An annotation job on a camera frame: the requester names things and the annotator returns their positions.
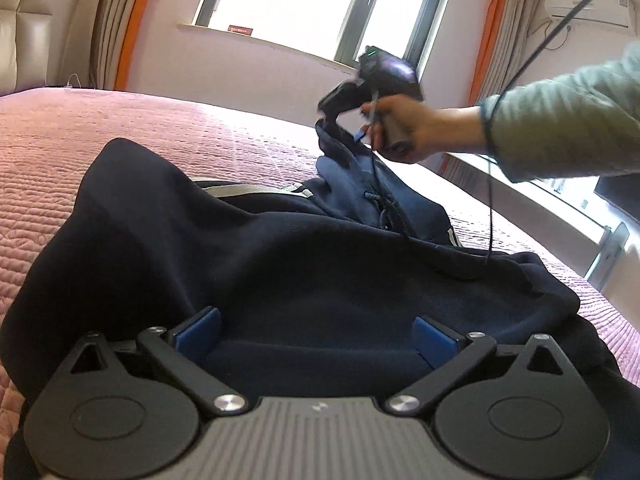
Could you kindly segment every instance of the black cable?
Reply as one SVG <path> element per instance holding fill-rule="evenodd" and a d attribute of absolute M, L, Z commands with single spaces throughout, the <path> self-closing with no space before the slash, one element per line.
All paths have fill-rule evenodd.
<path fill-rule="evenodd" d="M 522 64 L 522 66 L 516 72 L 516 75 L 513 76 L 510 81 L 504 86 L 504 89 L 498 95 L 498 99 L 495 102 L 494 109 L 491 111 L 489 118 L 484 126 L 484 130 L 487 136 L 491 135 L 492 126 L 494 126 L 495 114 L 502 103 L 505 95 L 513 88 L 516 84 L 516 81 L 520 79 L 522 74 L 525 72 L 527 68 L 531 66 L 538 56 L 545 50 L 549 43 L 551 43 L 554 38 L 569 24 L 569 22 L 576 17 L 578 12 L 584 9 L 587 5 L 589 5 L 593 0 L 582 0 L 579 4 L 577 4 L 563 19 L 556 25 L 556 28 L 551 32 L 549 36 L 547 36 L 542 43 L 537 47 L 537 49 L 531 54 L 527 60 Z M 488 175 L 488 192 L 489 192 L 489 250 L 486 255 L 485 263 L 487 263 L 492 256 L 492 251 L 494 250 L 494 186 L 493 179 L 491 178 L 491 160 L 489 160 L 489 171 Z"/>
<path fill-rule="evenodd" d="M 371 147 L 371 172 L 373 173 L 373 182 L 375 185 L 375 189 L 380 196 L 380 200 L 382 200 L 383 208 L 388 208 L 389 211 L 393 211 L 395 215 L 398 217 L 400 221 L 400 234 L 405 240 L 410 240 L 411 233 L 409 232 L 409 227 L 406 224 L 406 220 L 404 219 L 404 213 L 400 210 L 399 206 L 394 203 L 394 200 L 388 197 L 382 183 L 380 182 L 380 177 L 378 176 L 378 165 L 377 165 L 377 157 L 373 151 L 373 146 Z"/>
<path fill-rule="evenodd" d="M 546 38 L 546 32 L 549 30 L 549 27 L 551 26 L 552 23 L 553 22 L 549 22 L 549 23 L 546 24 L 546 27 L 545 27 L 545 38 Z M 564 45 L 566 44 L 567 40 L 569 39 L 569 33 L 571 33 L 571 31 L 572 31 L 571 25 L 567 25 L 566 26 L 566 36 L 565 36 L 564 41 L 562 42 L 562 44 L 560 46 L 556 46 L 555 48 L 546 47 L 545 50 L 548 50 L 549 52 L 553 52 L 555 50 L 560 50 L 562 47 L 564 47 Z"/>

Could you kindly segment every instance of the white wall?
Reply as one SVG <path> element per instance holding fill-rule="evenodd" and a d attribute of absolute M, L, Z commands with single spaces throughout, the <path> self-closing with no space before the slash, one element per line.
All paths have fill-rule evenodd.
<path fill-rule="evenodd" d="M 229 32 L 181 27 L 200 0 L 150 0 L 128 90 L 313 125 L 318 100 L 353 70 Z M 428 103 L 466 104 L 489 0 L 449 0 L 422 84 Z M 356 128 L 356 116 L 343 121 Z"/>
<path fill-rule="evenodd" d="M 54 3 L 51 20 L 51 44 L 49 47 L 47 84 L 58 83 L 58 72 L 66 45 L 66 35 L 77 3 L 78 0 L 56 0 Z"/>
<path fill-rule="evenodd" d="M 620 218 L 629 228 L 629 241 L 602 293 L 640 331 L 640 224 Z"/>
<path fill-rule="evenodd" d="M 524 85 L 541 79 L 553 78 L 557 75 L 573 72 L 576 69 L 592 64 L 619 59 L 625 47 L 636 38 L 617 32 L 610 32 L 588 25 L 572 25 L 573 30 L 562 48 L 545 50 L 522 75 L 518 84 Z M 556 48 L 562 44 L 565 32 L 561 32 L 549 45 Z M 526 56 L 545 39 L 545 27 L 540 28 L 527 41 Z"/>

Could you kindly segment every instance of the pink bedspread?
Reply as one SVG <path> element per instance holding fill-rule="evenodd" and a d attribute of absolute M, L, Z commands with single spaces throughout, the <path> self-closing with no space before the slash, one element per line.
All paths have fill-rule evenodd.
<path fill-rule="evenodd" d="M 279 187 L 314 176 L 320 153 L 315 132 L 303 126 L 137 94 L 37 89 L 0 98 L 0 118 L 1 317 L 38 253 L 70 215 L 84 172 L 110 139 L 135 140 L 189 176 Z M 486 247 L 486 207 L 428 170 L 415 170 L 429 184 L 425 195 L 447 209 L 460 241 Z M 496 248 L 540 254 L 549 271 L 580 296 L 580 313 L 596 326 L 623 375 L 640 384 L 640 335 L 630 323 L 520 229 L 500 215 L 494 223 Z M 1 367 L 0 396 L 3 456 L 22 397 Z"/>

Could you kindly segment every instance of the leather headboard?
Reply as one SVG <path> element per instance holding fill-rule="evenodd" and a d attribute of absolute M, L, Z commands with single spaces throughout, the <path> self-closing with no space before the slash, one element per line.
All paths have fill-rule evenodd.
<path fill-rule="evenodd" d="M 54 0 L 0 0 L 0 95 L 44 86 Z"/>

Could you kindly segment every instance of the gray sleeve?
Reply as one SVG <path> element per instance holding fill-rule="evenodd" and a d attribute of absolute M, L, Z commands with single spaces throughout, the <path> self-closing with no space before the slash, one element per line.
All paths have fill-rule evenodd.
<path fill-rule="evenodd" d="M 485 100 L 486 116 L 496 100 Z M 622 60 L 508 92 L 491 138 L 512 182 L 640 171 L 640 44 Z"/>

